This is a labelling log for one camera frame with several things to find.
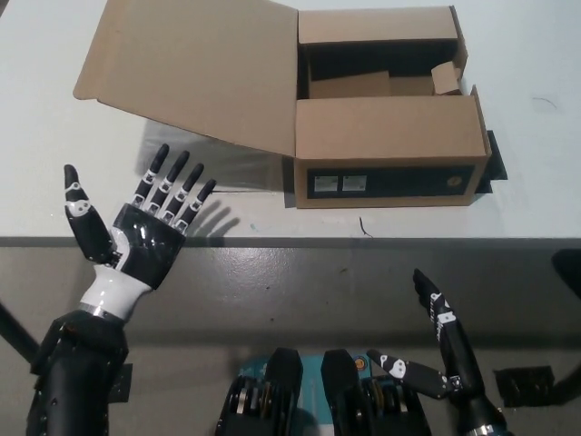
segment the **open cardboard box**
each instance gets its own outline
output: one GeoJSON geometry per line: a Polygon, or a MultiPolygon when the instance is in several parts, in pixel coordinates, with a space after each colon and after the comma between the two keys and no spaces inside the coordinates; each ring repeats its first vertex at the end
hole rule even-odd
{"type": "Polygon", "coordinates": [[[292,156],[298,207],[461,205],[490,156],[467,58],[453,7],[109,0],[74,95],[292,156]]]}

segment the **gray floor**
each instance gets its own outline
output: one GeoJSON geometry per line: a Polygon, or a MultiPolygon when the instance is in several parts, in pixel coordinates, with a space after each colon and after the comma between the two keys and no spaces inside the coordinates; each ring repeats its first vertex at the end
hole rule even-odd
{"type": "MultiPolygon", "coordinates": [[[[551,364],[560,377],[581,361],[581,302],[557,279],[550,254],[186,249],[128,327],[132,399],[112,407],[112,435],[208,434],[241,362],[277,345],[304,353],[376,346],[441,367],[411,286],[414,267],[453,302],[500,405],[493,369],[551,364]]],[[[38,339],[92,278],[76,249],[0,249],[0,300],[38,339]]],[[[0,355],[0,428],[24,434],[34,379],[2,342],[0,355]]],[[[424,405],[434,434],[453,434],[445,405],[424,405]]],[[[578,434],[578,405],[506,413],[516,434],[578,434]]]]}

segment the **robotic arm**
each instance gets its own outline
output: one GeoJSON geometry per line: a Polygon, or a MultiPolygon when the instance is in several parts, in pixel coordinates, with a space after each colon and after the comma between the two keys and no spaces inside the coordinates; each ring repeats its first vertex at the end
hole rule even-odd
{"type": "Polygon", "coordinates": [[[419,303],[432,321],[446,375],[377,350],[369,350],[368,356],[402,386],[438,400],[449,398],[458,410],[459,435],[510,436],[502,412],[486,396],[478,362],[457,315],[420,270],[414,272],[413,279],[419,303]]]}
{"type": "Polygon", "coordinates": [[[139,299],[157,289],[172,268],[190,224],[216,184],[210,180],[186,204],[203,171],[198,164],[163,207],[189,158],[183,152],[146,202],[168,153],[165,144],[110,230],[91,205],[75,168],[64,167],[64,210],[84,256],[96,263],[96,277],[78,309],[53,322],[33,358],[31,372],[38,378],[27,436],[108,433],[108,403],[113,388],[121,393],[122,387],[114,385],[128,353],[123,327],[139,299]]]}

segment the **table surface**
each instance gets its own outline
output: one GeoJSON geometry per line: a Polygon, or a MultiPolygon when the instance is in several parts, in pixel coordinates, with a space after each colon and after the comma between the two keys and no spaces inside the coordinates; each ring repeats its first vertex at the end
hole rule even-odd
{"type": "MultiPolygon", "coordinates": [[[[299,9],[445,5],[449,0],[284,0],[299,9]]],[[[63,164],[105,219],[141,173],[146,120],[77,101],[73,88],[104,0],[12,0],[0,17],[0,245],[67,245],[63,164]]],[[[381,246],[581,240],[579,2],[457,0],[469,60],[508,180],[469,207],[285,208],[279,191],[213,195],[192,245],[381,246]]]]}

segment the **label on box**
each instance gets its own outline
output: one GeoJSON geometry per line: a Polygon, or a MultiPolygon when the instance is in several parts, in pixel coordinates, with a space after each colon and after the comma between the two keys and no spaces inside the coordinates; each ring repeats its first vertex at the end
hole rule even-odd
{"type": "Polygon", "coordinates": [[[339,189],[339,177],[336,175],[318,175],[315,177],[315,193],[336,193],[339,189]]]}
{"type": "Polygon", "coordinates": [[[343,191],[364,192],[367,175],[346,175],[343,177],[343,191]]]}

